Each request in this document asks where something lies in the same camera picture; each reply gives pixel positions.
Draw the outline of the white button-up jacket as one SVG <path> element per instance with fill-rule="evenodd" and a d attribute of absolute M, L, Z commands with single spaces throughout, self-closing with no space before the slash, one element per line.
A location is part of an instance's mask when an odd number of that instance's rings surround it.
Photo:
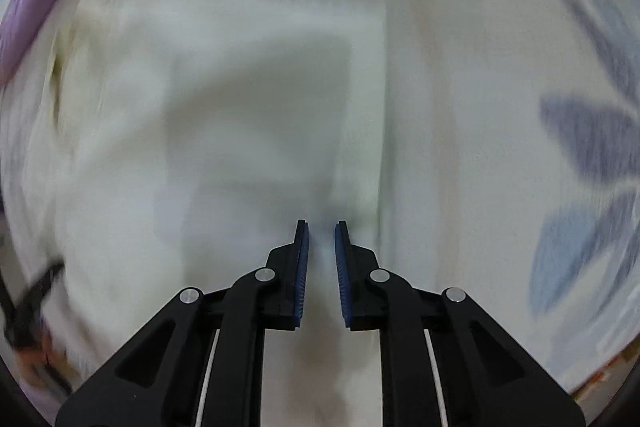
<path fill-rule="evenodd" d="M 24 270 L 82 377 L 181 288 L 216 291 L 310 228 L 302 327 L 267 337 L 267 426 L 376 426 L 378 343 L 346 332 L 333 229 L 376 239 L 382 0 L 62 0 L 1 105 Z"/>

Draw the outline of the floral white bed sheet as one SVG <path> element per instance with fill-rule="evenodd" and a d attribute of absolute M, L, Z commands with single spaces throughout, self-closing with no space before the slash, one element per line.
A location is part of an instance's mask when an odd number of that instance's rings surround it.
<path fill-rule="evenodd" d="M 639 0 L 382 0 L 376 239 L 566 390 L 639 334 Z"/>

